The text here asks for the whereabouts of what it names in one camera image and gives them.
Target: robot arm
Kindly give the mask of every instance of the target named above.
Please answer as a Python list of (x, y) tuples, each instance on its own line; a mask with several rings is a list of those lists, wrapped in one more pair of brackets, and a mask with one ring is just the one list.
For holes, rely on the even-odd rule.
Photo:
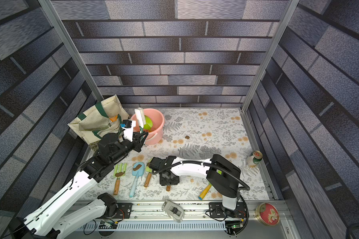
[(162, 160), (154, 157), (149, 167), (155, 171), (153, 175), (160, 174), (161, 185), (176, 185), (182, 175), (206, 178), (222, 194), (225, 214), (232, 217), (236, 213), (238, 183), (242, 184), (245, 190), (250, 190), (249, 186), (239, 179), (241, 170), (220, 155), (213, 155), (213, 158), (207, 160), (185, 160), (176, 156), (168, 156)]
[(87, 160), (68, 182), (51, 199), (24, 219), (15, 218), (8, 225), (16, 239), (59, 238), (62, 239), (86, 222), (117, 213), (116, 200), (109, 194), (102, 194), (90, 205), (61, 218), (62, 215), (91, 187), (99, 183), (114, 165), (124, 159), (132, 150), (141, 151), (147, 132), (133, 133), (134, 120), (124, 120), (125, 140), (119, 142), (116, 133), (106, 134), (98, 143), (99, 150)]
[[(119, 142), (115, 133), (106, 134), (98, 143), (99, 150), (80, 168), (72, 179), (50, 200), (30, 213), (25, 220), (15, 218), (8, 225), (16, 239), (52, 238), (63, 239), (83, 224), (105, 216), (112, 218), (117, 213), (117, 201), (107, 193), (101, 194), (90, 204), (62, 217), (62, 215), (91, 187), (99, 183), (114, 165), (123, 160), (131, 150), (141, 151), (147, 132), (132, 132), (133, 121), (124, 121), (128, 130), (125, 140)], [(161, 185), (176, 185), (179, 176), (192, 175), (206, 178), (222, 194), (225, 215), (235, 217), (238, 183), (250, 188), (239, 179), (240, 169), (220, 155), (207, 160), (185, 160), (176, 156), (166, 159), (154, 157), (150, 168), (160, 174)]]

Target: metal post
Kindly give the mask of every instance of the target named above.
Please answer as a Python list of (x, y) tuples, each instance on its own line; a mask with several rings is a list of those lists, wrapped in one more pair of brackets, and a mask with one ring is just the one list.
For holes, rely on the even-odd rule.
[(52, 2), (50, 0), (38, 0), (38, 2), (40, 3), (45, 14), (47, 15), (53, 27), (55, 28), (58, 35), (60, 36), (69, 54), (72, 56), (72, 59), (75, 61), (78, 69), (81, 71), (81, 74), (86, 80), (86, 83), (88, 83), (97, 101), (104, 100), (104, 97), (100, 93), (100, 90), (98, 89), (95, 81), (93, 80), (92, 75), (90, 74), (88, 68), (86, 67), (84, 60), (82, 60), (81, 55), (78, 53), (78, 50), (75, 44), (73, 43), (72, 38), (70, 38), (64, 24), (62, 23), (60, 17), (56, 12), (56, 9), (53, 7)]
[(245, 97), (245, 101), (242, 104), (242, 112), (245, 112), (247, 108), (249, 107), (249, 104), (251, 100), (253, 99), (254, 93), (259, 85), (259, 82), (261, 81), (264, 71), (266, 70), (267, 65), (270, 62), (271, 57), (274, 54), (274, 51), (276, 47), (278, 46), (279, 41), (281, 40), (281, 37), (286, 29), (287, 24), (289, 23), (292, 14), (295, 11), (295, 8), (297, 7), (299, 3), (299, 0), (289, 0), (287, 3), (285, 12), (283, 13), (281, 20), (279, 21), (278, 28), (271, 39), (270, 46), (267, 49), (264, 58), (262, 60), (262, 63), (259, 65), (259, 68), (254, 76), (253, 83), (250, 86), (249, 93)]

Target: wooden handle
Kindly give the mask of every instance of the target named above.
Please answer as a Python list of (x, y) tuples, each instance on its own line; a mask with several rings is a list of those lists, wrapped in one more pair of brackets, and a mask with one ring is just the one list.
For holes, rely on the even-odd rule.
[(207, 185), (207, 187), (201, 192), (201, 194), (198, 196), (198, 199), (203, 200), (203, 198), (206, 196), (207, 192), (211, 188), (211, 184)]
[(150, 172), (150, 173), (148, 173), (148, 176), (146, 177), (144, 187), (148, 187), (151, 177), (152, 177), (152, 173)]
[(118, 194), (118, 189), (120, 187), (120, 178), (117, 178), (117, 180), (115, 181), (115, 185), (114, 185), (114, 192), (113, 195), (117, 195)]

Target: beverage can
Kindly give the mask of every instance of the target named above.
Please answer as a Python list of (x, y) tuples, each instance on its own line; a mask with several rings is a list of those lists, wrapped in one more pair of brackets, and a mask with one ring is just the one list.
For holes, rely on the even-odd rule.
[(255, 167), (262, 160), (262, 153), (258, 150), (253, 151), (249, 157), (246, 159), (246, 163), (249, 167)]

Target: brick wallpaper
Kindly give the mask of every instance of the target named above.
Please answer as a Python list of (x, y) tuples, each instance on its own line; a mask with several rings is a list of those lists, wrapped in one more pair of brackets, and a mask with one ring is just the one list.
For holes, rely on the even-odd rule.
[(0, 1), (0, 237), (77, 168), (87, 146), (67, 123), (95, 102), (38, 1)]
[(287, 5), (284, 0), (52, 3), (101, 94), (116, 94), (124, 107), (240, 107)]
[(359, 223), (359, 1), (300, 0), (248, 114), (301, 237), (345, 238)]

